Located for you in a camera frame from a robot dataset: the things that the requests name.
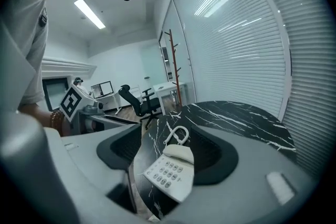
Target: white ceiling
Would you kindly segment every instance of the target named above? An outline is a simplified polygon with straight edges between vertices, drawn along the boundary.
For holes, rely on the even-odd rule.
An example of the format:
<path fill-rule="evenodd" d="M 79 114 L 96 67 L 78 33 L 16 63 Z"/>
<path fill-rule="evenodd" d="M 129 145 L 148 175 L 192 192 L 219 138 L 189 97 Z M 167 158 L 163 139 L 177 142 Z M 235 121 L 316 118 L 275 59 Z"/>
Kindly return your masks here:
<path fill-rule="evenodd" d="M 47 0 L 48 19 L 63 30 L 91 41 L 104 33 L 116 33 L 129 26 L 130 31 L 143 27 L 153 20 L 155 0 L 85 0 L 93 12 L 105 24 L 106 29 L 99 30 L 74 5 L 77 0 Z"/>

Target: white telephone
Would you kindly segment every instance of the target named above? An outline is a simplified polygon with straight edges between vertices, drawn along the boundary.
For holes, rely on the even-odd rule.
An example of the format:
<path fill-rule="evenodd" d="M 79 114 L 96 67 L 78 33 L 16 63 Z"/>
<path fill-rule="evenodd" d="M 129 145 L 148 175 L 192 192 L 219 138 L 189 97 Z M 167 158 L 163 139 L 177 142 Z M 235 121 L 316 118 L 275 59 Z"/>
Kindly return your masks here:
<path fill-rule="evenodd" d="M 182 126 L 175 128 L 188 131 Z M 182 145 L 168 145 L 163 154 L 144 172 L 144 176 L 159 190 L 177 202 L 182 202 L 191 192 L 194 179 L 194 155 L 189 147 Z"/>

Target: black marble table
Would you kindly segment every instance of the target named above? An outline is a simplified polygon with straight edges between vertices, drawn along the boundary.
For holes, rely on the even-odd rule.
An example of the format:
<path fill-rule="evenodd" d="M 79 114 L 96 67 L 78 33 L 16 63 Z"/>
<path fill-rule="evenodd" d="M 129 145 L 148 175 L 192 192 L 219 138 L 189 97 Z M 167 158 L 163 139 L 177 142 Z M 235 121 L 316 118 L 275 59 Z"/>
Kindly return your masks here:
<path fill-rule="evenodd" d="M 248 104 L 226 101 L 184 106 L 180 111 L 161 117 L 145 133 L 134 158 L 134 179 L 139 194 L 146 206 L 160 219 L 178 203 L 153 186 L 143 172 L 161 156 L 165 148 L 163 141 L 176 126 L 182 125 L 190 131 L 193 124 L 262 141 L 296 162 L 296 148 L 289 132 L 268 112 Z M 176 133 L 182 140 L 184 132 L 178 130 Z M 190 139 L 192 137 L 189 137 L 184 146 L 190 145 Z M 177 140 L 172 137 L 169 144 L 177 144 Z"/>

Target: wooden floor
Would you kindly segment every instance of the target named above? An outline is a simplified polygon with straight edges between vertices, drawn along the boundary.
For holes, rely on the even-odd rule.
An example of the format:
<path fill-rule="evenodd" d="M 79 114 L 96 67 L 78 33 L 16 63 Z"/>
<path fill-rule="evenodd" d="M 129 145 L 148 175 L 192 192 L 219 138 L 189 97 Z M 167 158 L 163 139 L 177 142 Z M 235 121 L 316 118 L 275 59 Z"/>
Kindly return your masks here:
<path fill-rule="evenodd" d="M 176 110 L 175 102 L 174 102 L 174 100 L 171 96 L 163 97 L 162 102 L 163 102 L 166 114 L 168 114 L 170 111 L 175 111 Z M 115 116 L 115 111 L 111 111 L 111 112 L 108 112 L 106 114 Z M 141 117 L 139 117 L 135 114 L 135 112 L 133 110 L 133 107 L 131 107 L 131 106 L 123 108 L 118 113 L 117 117 L 125 119 L 125 120 L 129 120 L 129 121 L 135 121 L 135 122 L 140 122 L 140 119 L 141 119 Z M 153 124 L 153 122 L 155 122 L 155 121 L 156 121 L 155 119 L 152 120 L 150 125 L 148 126 L 148 128 L 150 128 L 151 125 Z M 142 135 L 146 132 L 146 129 L 145 129 L 146 124 L 147 124 L 147 120 L 144 120 L 142 122 Z"/>

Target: standing person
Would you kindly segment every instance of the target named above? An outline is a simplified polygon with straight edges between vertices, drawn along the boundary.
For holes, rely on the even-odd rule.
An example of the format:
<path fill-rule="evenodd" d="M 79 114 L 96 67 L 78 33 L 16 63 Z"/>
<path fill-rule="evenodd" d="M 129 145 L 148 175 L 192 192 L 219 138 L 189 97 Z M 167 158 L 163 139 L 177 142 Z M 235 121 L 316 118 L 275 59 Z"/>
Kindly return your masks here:
<path fill-rule="evenodd" d="M 82 82 L 83 80 L 81 78 L 75 78 L 74 85 L 77 86 L 77 88 L 81 89 L 87 95 L 92 95 L 92 92 L 89 92 L 84 86 L 82 86 Z"/>
<path fill-rule="evenodd" d="M 45 4 L 46 0 L 7 0 L 0 12 L 0 56 L 4 57 L 0 61 L 0 90 L 6 96 L 0 109 L 19 110 L 66 135 L 70 124 L 64 115 L 43 111 L 37 105 L 44 98 L 41 62 L 48 36 Z"/>

